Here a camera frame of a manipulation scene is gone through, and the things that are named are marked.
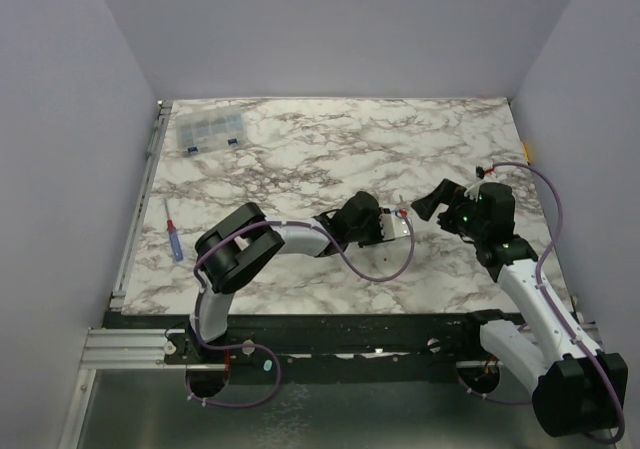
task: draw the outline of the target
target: transparent storage box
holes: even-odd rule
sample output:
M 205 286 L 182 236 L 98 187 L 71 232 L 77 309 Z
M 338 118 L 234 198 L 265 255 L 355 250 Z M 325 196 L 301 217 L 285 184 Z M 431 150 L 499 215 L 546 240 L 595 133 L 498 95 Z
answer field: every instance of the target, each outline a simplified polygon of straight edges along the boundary
M 175 123 L 178 147 L 185 155 L 238 148 L 247 140 L 240 107 L 177 115 Z

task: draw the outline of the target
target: white marble surface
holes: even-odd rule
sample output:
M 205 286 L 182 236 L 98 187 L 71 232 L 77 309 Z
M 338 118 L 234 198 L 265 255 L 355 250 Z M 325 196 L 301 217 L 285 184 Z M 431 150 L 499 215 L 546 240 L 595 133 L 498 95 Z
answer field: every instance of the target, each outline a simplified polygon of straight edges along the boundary
M 474 180 L 476 165 L 524 161 L 504 99 L 359 100 L 252 99 L 179 101 L 173 112 L 228 105 L 243 108 L 249 143 L 242 149 L 185 157 L 177 150 L 173 116 L 153 182 L 127 287 L 125 314 L 187 314 L 197 291 L 191 273 L 197 238 L 247 201 L 265 213 L 307 218 L 342 206 L 358 190 L 381 205 L 413 201 L 443 179 Z M 549 231 L 532 179 L 502 169 L 494 178 L 514 188 L 516 232 L 540 253 Z M 174 263 L 162 198 L 168 197 L 185 259 Z M 413 217 L 415 258 L 398 279 L 359 279 L 339 257 L 276 256 L 236 294 L 243 314 L 362 314 L 466 312 L 516 307 L 477 263 L 474 249 L 435 222 Z M 403 262 L 406 239 L 364 249 L 354 263 L 372 275 Z M 555 255 L 545 271 L 568 295 Z

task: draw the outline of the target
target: wall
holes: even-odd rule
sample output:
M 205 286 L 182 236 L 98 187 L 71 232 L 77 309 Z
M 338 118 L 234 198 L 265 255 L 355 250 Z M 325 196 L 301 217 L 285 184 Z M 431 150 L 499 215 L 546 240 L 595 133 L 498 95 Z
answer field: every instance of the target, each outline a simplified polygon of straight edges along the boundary
M 513 103 L 535 163 L 563 196 L 558 252 L 607 350 L 630 366 L 640 438 L 640 0 L 571 0 Z M 545 193 L 547 213 L 555 218 Z
M 0 446 L 55 447 L 157 106 L 103 0 L 0 0 Z
M 513 96 L 568 0 L 106 0 L 160 98 Z

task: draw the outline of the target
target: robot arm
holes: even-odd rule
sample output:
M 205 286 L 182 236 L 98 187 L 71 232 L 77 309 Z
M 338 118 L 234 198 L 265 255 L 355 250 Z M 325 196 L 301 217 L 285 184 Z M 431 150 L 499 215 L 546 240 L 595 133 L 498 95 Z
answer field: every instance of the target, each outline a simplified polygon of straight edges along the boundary
M 408 234 L 401 218 L 366 192 L 358 192 L 336 210 L 322 213 L 306 221 L 287 224 L 286 220 L 268 217 L 255 203 L 239 207 L 196 242 L 198 259 L 229 235 L 258 222 L 271 222 L 247 232 L 242 240 L 225 245 L 207 257 L 201 266 L 209 288 L 202 295 L 198 314 L 200 334 L 212 341 L 227 330 L 227 316 L 236 291 L 246 286 L 276 254 L 305 254 L 325 257 L 337 249 L 317 227 L 331 235 L 345 250 L 349 243 L 360 247 L 379 244 Z
M 594 365 L 576 343 L 582 342 L 595 356 L 621 403 L 627 366 L 619 354 L 605 353 L 580 328 L 542 273 L 555 307 L 545 299 L 536 282 L 538 256 L 513 232 L 515 198 L 511 188 L 479 181 L 466 189 L 445 179 L 411 207 L 421 219 L 429 220 L 439 204 L 448 206 L 438 215 L 440 227 L 473 243 L 478 261 L 509 294 L 537 340 L 538 345 L 533 345 L 513 323 L 499 317 L 483 321 L 478 333 L 478 343 L 527 388 L 543 429 L 552 436 L 562 436 L 615 427 L 611 398 Z M 575 324 L 575 337 L 567 332 L 562 319 Z

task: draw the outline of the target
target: red and blue screwdriver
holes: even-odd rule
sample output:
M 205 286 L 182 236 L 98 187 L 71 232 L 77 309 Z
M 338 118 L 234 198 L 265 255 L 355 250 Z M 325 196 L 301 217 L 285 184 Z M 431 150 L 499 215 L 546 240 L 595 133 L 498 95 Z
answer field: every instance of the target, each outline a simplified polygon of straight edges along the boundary
M 171 216 L 169 215 L 169 203 L 164 199 L 164 210 L 167 212 L 167 232 L 169 233 L 169 243 L 171 244 L 171 252 L 173 252 L 173 260 L 180 262 L 183 259 L 180 240 L 178 239 L 178 231 L 173 225 Z

